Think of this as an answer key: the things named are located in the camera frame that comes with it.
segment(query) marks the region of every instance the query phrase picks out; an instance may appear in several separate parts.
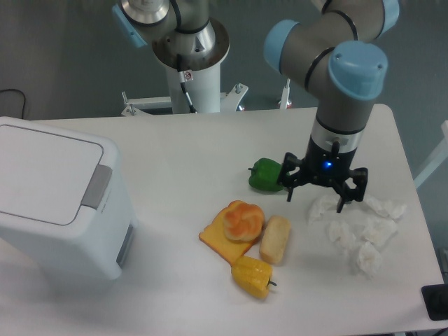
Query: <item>blue led light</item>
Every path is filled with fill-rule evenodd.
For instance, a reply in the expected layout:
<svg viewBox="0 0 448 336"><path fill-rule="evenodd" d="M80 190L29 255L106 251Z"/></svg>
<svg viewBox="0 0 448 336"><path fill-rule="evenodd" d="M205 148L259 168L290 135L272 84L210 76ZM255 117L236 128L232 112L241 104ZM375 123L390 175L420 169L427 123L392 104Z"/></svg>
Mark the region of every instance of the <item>blue led light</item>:
<svg viewBox="0 0 448 336"><path fill-rule="evenodd" d="M333 166L332 162L330 162L330 161L324 161L323 162L323 168L324 169L329 169L329 168L331 168L331 166Z"/></svg>

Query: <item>blue joint cap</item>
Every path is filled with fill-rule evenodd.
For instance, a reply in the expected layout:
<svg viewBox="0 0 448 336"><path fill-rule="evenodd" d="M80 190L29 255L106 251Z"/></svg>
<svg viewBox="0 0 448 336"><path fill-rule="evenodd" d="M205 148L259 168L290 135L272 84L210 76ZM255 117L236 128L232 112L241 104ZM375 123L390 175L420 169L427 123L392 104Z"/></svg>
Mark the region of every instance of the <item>blue joint cap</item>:
<svg viewBox="0 0 448 336"><path fill-rule="evenodd" d="M398 0L383 0L384 6L384 26L381 34L392 28L400 16L400 5Z"/></svg>
<svg viewBox="0 0 448 336"><path fill-rule="evenodd" d="M389 63L383 50L361 41L339 44L328 62L332 82L347 96L371 100L383 90Z"/></svg>
<svg viewBox="0 0 448 336"><path fill-rule="evenodd" d="M283 20L270 30L265 39L263 55L266 62L278 72L280 71L281 51L291 30L300 23L292 20Z"/></svg>
<svg viewBox="0 0 448 336"><path fill-rule="evenodd" d="M112 14L128 41L132 43L135 48L141 48L148 45L126 18L125 14L123 14L118 4L112 7Z"/></svg>

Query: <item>bread roll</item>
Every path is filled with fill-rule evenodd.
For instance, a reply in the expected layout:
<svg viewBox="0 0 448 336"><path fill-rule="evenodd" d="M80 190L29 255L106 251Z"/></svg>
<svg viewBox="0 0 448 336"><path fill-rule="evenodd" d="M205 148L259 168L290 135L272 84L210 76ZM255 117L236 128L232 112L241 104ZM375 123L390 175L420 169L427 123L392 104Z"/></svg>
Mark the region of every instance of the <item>bread roll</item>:
<svg viewBox="0 0 448 336"><path fill-rule="evenodd" d="M260 256L270 264L281 262L288 242L291 223L282 216L272 216L267 222L265 235L260 245Z"/></svg>

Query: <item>bin lid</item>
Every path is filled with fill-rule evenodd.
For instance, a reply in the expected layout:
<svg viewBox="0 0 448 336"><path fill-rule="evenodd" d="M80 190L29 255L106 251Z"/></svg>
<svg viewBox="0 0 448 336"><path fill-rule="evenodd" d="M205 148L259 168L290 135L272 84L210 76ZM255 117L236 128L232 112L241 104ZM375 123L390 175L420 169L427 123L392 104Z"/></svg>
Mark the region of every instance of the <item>bin lid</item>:
<svg viewBox="0 0 448 336"><path fill-rule="evenodd" d="M72 223L103 152L98 143L0 125L0 214Z"/></svg>

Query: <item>white table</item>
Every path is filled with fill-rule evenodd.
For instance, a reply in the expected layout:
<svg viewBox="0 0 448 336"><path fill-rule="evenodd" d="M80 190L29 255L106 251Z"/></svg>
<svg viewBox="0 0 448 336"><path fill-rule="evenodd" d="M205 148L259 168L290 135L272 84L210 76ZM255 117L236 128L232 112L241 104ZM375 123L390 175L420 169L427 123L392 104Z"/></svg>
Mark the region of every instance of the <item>white table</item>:
<svg viewBox="0 0 448 336"><path fill-rule="evenodd" d="M306 185L287 203L285 192L249 188L247 168L259 158L305 154L315 111L45 121L116 141L140 226L122 276L95 294L56 292L31 259L0 241L1 334L325 336L448 326L424 307L420 288L442 277L387 106L375 106L353 168L369 168L368 193L409 209L373 279L351 271L324 225L306 224L312 201L332 190ZM278 286L264 302L239 289L230 266L197 237L238 199L293 223L274 267Z"/></svg>

